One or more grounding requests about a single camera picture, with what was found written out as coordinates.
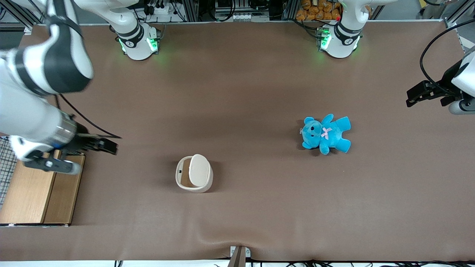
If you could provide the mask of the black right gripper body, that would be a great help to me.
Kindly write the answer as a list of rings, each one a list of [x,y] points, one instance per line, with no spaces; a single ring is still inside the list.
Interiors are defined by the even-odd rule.
[[[76,124],[76,133],[72,140],[64,146],[64,155],[78,153],[79,151],[92,150],[93,146],[96,145],[96,140],[88,141],[86,139],[86,134],[89,133],[90,132],[85,126]]]

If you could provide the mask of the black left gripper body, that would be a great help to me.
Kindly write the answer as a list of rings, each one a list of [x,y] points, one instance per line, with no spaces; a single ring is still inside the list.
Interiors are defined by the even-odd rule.
[[[440,100],[441,106],[466,107],[466,60],[461,59],[445,71],[439,85],[448,91]]]

